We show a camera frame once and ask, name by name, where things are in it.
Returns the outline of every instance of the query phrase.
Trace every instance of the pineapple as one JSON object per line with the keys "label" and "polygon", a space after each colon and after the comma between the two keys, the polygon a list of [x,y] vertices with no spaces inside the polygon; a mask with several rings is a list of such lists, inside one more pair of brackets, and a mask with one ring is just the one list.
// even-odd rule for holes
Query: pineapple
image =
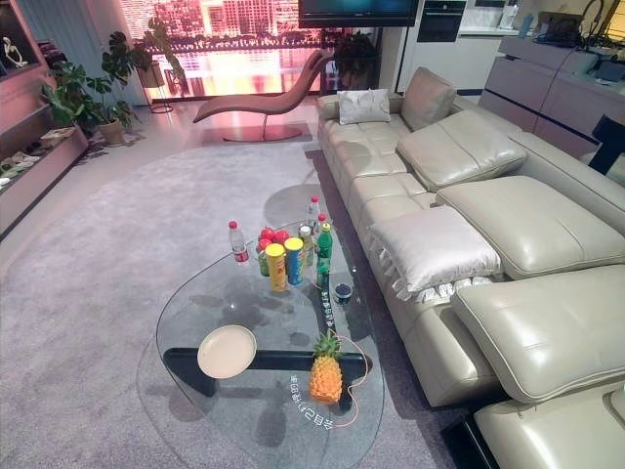
{"label": "pineapple", "polygon": [[311,398],[323,404],[336,404],[341,397],[343,379],[338,359],[341,342],[328,330],[314,345],[314,363],[309,380]]}

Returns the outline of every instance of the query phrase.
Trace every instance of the rug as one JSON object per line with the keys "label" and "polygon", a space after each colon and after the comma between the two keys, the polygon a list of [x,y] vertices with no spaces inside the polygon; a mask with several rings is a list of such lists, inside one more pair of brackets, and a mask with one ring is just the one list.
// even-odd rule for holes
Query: rug
{"label": "rug", "polygon": [[356,467],[452,467],[320,151],[311,143],[192,149],[113,181],[33,241],[0,298],[0,464],[7,468],[240,468],[254,461],[188,402],[155,349],[176,289],[322,193],[373,312],[387,390]]}

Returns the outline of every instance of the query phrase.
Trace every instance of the city view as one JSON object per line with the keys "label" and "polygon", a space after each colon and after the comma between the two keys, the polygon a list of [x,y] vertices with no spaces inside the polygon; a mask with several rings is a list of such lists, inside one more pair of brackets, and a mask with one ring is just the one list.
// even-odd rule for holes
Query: city view
{"label": "city view", "polygon": [[[281,93],[290,89],[306,58],[321,46],[320,29],[298,27],[298,0],[121,3],[134,40],[144,40],[150,18],[166,24],[185,70],[187,83],[177,84],[164,56],[147,44],[166,81],[160,90],[148,90],[154,98]],[[318,77],[312,89],[319,89]]]}

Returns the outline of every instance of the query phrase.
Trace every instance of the coffee table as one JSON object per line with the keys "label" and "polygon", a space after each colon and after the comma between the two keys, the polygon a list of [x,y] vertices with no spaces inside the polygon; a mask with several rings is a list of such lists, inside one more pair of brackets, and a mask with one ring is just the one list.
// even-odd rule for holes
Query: coffee table
{"label": "coffee table", "polygon": [[[294,235],[300,223],[284,227]],[[156,330],[159,355],[188,399],[259,467],[347,468],[367,453],[378,431],[384,382],[369,310],[352,257],[335,230],[330,291],[339,282],[353,287],[347,305],[331,299],[332,318],[321,301],[314,268],[299,285],[270,290],[258,261],[220,259],[180,287],[165,306]],[[248,244],[250,253],[254,243]],[[252,364],[233,378],[215,380],[202,373],[197,348],[217,327],[239,324],[256,337]],[[328,406],[308,394],[313,345],[319,332],[333,325],[366,356],[368,375]],[[361,353],[343,340],[340,364],[344,381],[357,383],[364,371]],[[356,419],[349,426],[342,426]]]}

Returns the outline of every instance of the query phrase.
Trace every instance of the cabinet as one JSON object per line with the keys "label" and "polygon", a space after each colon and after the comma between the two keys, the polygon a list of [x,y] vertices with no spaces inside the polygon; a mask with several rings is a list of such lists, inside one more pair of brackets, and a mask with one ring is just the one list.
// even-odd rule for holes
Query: cabinet
{"label": "cabinet", "polygon": [[[40,98],[41,85],[54,83],[54,80],[47,76],[48,67],[14,1],[0,1],[0,9],[2,21],[12,21],[7,23],[7,29],[3,31],[13,31],[12,44],[19,49],[23,60],[28,62],[24,66],[15,66],[7,62],[4,56],[0,61],[4,68],[4,74],[0,77],[0,160],[4,160],[16,151],[25,150],[55,127],[49,107]],[[87,139],[76,127],[71,136],[46,151],[33,166],[2,186],[0,239],[86,148]]]}
{"label": "cabinet", "polygon": [[411,30],[407,41],[399,91],[406,90],[419,66],[442,76],[459,90],[481,90],[497,56],[501,37],[461,35],[455,42],[417,42],[416,32]]}
{"label": "cabinet", "polygon": [[585,53],[504,38],[479,105],[576,158],[596,151],[593,130],[602,115],[625,113],[625,83],[604,86],[572,72]]}

